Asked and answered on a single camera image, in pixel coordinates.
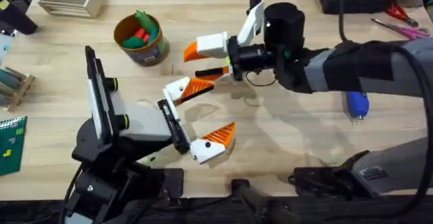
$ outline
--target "scissors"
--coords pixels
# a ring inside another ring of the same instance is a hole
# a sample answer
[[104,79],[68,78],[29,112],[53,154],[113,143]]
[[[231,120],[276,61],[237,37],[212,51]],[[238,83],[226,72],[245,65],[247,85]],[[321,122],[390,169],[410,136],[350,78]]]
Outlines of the scissors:
[[386,10],[386,13],[393,17],[396,18],[398,20],[401,20],[405,23],[407,23],[408,25],[410,25],[411,27],[418,27],[418,22],[416,22],[414,19],[410,18],[406,11],[399,6],[398,4],[391,4],[391,6]]
[[405,28],[405,27],[400,27],[397,25],[393,25],[393,24],[385,24],[382,21],[379,21],[375,18],[372,18],[371,21],[380,24],[386,28],[389,28],[399,34],[402,34],[404,36],[406,36],[407,38],[409,38],[410,40],[414,40],[414,39],[422,39],[422,38],[427,38],[430,35],[424,31],[421,31],[418,28]]

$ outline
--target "pink scissors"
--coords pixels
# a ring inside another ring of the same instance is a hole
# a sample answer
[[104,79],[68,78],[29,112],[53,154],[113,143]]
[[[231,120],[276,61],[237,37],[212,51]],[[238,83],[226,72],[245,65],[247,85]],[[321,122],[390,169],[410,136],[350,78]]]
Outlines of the pink scissors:
[[430,35],[427,32],[424,32],[424,30],[420,30],[418,28],[405,28],[405,27],[400,27],[397,25],[393,25],[393,24],[385,24],[382,21],[379,21],[375,18],[372,18],[371,21],[380,24],[386,28],[389,28],[399,34],[402,34],[404,36],[406,36],[407,38],[409,38],[410,40],[414,40],[414,39],[423,39],[423,38],[427,38]]

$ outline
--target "red block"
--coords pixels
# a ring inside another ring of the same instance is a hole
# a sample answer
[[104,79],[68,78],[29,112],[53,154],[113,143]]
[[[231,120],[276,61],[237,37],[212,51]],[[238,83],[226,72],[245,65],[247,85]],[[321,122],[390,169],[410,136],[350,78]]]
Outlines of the red block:
[[147,43],[149,41],[149,36],[149,34],[145,34],[143,37],[143,41]]
[[140,28],[139,30],[137,30],[137,32],[135,32],[134,36],[142,39],[145,33],[146,31],[144,30],[144,28]]

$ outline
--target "green object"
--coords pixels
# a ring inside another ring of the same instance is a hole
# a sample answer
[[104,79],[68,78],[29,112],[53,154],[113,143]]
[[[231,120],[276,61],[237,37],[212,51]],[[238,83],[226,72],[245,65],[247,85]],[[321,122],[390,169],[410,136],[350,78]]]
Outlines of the green object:
[[158,27],[153,27],[153,29],[150,30],[149,41],[147,41],[147,44],[154,42],[157,36],[158,36]]
[[144,40],[138,37],[131,37],[122,42],[122,46],[128,49],[138,49],[146,46]]
[[20,86],[19,80],[11,74],[5,72],[3,69],[0,69],[0,82],[4,83],[11,89],[18,89]]
[[290,51],[284,51],[284,58],[289,59],[292,56],[292,52]]
[[152,30],[153,28],[158,28],[156,24],[149,18],[145,11],[136,11],[135,18],[138,23],[140,23],[141,27],[145,30]]
[[230,60],[230,57],[229,57],[229,56],[226,56],[224,60],[225,60],[225,63],[226,63],[227,65],[230,65],[230,64],[231,64],[231,60]]
[[20,170],[26,124],[27,116],[0,122],[0,175]]

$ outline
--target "light wood tabletop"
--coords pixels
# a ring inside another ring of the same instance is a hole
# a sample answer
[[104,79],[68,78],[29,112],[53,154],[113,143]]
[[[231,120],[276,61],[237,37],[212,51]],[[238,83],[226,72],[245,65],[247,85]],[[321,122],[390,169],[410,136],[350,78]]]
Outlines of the light wood tabletop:
[[[0,113],[0,119],[28,116],[21,171],[0,177],[0,200],[63,198],[78,166],[71,158],[76,132],[91,115],[85,45],[94,48],[106,75],[118,78],[125,101],[156,107],[165,84],[224,64],[212,59],[184,64],[183,50],[199,35],[224,30],[236,35],[249,5],[248,0],[108,0],[97,19],[86,19],[50,16],[37,1],[33,0],[28,15],[39,30],[18,35],[3,63],[35,75],[36,81],[15,113]],[[338,17],[322,14],[317,0],[264,2],[291,2],[305,13],[307,47],[333,47],[340,42]],[[170,42],[165,61],[147,68],[134,63],[113,40],[117,22],[143,9],[159,20]],[[423,8],[408,13],[432,30]],[[404,39],[370,18],[398,23],[386,14],[346,15],[346,36],[358,42]],[[273,75],[253,74],[251,79],[267,83]],[[361,150],[381,150],[426,135],[421,99],[377,94],[369,94],[369,99],[369,115],[362,125],[353,125],[344,113],[342,93],[305,95],[286,91],[277,83],[253,87],[222,81],[178,111],[192,135],[203,136],[235,121],[237,140],[231,154],[199,165],[171,145],[155,154],[151,165],[183,168],[187,197],[226,196],[227,184],[234,178],[249,179],[268,194],[294,195],[287,182],[294,167],[338,165]]]

